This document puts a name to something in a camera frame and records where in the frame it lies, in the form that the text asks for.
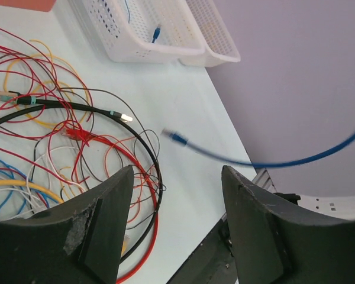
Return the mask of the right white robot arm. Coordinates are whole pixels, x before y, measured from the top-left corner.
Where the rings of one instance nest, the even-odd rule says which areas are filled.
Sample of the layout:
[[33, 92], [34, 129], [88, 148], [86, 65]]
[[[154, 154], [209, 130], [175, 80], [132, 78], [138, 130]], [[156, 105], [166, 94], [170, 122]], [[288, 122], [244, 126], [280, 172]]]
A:
[[319, 215], [347, 221], [355, 221], [355, 196], [318, 197], [295, 193], [275, 193], [276, 196], [290, 202], [287, 216], [319, 218]]

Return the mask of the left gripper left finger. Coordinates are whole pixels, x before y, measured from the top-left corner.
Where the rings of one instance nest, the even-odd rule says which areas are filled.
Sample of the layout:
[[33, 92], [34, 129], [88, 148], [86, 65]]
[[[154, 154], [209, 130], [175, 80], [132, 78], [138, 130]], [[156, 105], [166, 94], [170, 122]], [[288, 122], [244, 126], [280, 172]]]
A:
[[0, 222], [0, 283], [115, 283], [133, 183], [126, 166], [31, 218]]

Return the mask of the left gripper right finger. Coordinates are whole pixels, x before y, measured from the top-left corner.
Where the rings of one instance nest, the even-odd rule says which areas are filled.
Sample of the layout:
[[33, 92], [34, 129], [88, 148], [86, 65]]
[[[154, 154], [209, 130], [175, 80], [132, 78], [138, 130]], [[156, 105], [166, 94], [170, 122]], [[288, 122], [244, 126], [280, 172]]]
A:
[[240, 283], [355, 283], [355, 221], [295, 205], [231, 166], [221, 180]]

